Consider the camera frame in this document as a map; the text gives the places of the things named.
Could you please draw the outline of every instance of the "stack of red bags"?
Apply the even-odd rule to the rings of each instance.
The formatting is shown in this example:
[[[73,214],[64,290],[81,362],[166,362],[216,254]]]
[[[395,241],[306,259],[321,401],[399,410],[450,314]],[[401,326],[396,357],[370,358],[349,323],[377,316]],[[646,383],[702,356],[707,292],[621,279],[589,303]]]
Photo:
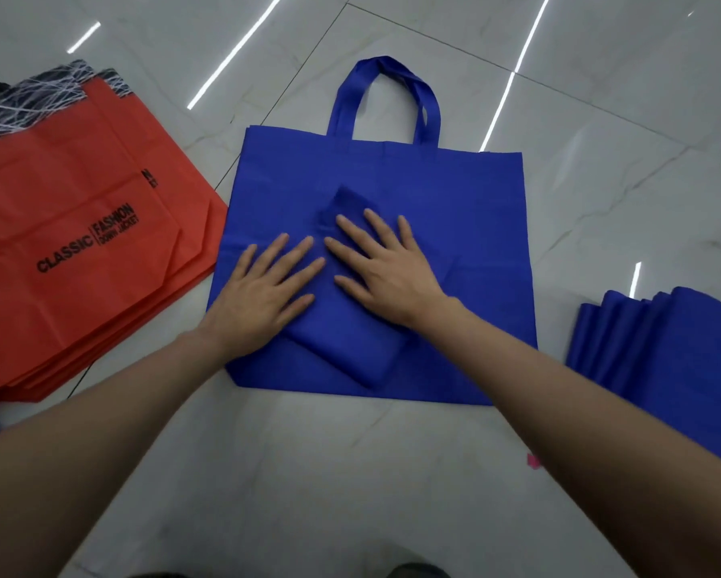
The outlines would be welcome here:
[[[0,401],[39,401],[209,276],[226,206],[112,69],[0,92]]]

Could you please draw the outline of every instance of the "white tile floor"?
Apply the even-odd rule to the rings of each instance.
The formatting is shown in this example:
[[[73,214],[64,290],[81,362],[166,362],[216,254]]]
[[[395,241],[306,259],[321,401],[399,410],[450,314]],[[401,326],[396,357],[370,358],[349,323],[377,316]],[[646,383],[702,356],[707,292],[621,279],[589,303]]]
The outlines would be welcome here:
[[[479,150],[496,118],[488,149],[523,152],[540,349],[561,358],[578,305],[627,292],[639,261],[639,297],[683,285],[721,299],[721,0],[281,0],[187,110],[271,2],[0,0],[0,80],[67,61],[99,20],[74,56],[115,67],[229,199],[247,125],[324,132],[355,61],[389,54],[433,87],[442,147]],[[410,141],[413,117],[381,78],[356,137]],[[0,421],[191,328],[209,287],[42,404],[0,405]],[[630,575],[493,408],[244,390],[218,374],[65,576],[375,576],[414,557],[455,578]]]

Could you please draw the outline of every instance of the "tote bag handle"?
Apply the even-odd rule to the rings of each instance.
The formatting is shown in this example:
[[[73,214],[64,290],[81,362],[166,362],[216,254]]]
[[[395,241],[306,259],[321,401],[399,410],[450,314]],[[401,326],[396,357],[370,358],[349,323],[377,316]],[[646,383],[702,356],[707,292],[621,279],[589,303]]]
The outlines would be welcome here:
[[[402,82],[417,102],[417,127],[414,129],[413,143],[437,148],[438,136],[441,134],[441,109],[433,90],[393,57],[386,56],[358,61],[350,71],[336,92],[327,135],[352,139],[360,101],[380,73]],[[428,114],[427,123],[424,121],[425,111]]]

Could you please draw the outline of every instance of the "forearm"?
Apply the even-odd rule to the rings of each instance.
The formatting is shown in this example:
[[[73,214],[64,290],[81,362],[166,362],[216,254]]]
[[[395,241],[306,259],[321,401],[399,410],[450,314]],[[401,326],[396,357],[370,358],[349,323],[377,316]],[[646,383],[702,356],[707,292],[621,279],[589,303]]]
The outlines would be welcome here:
[[[219,350],[183,334],[1,432],[0,578],[57,576],[175,411],[222,364]]]
[[[707,549],[721,557],[719,458],[455,299],[419,330],[487,393],[634,567],[656,567],[643,533],[662,535],[680,558]],[[636,519],[649,531],[627,535]]]

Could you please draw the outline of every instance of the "stack of blue bags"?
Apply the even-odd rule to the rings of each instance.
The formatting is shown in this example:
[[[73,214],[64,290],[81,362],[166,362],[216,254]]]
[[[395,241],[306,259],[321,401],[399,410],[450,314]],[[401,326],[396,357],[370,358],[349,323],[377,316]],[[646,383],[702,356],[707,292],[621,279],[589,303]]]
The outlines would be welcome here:
[[[690,288],[583,304],[566,364],[721,458],[721,302]]]

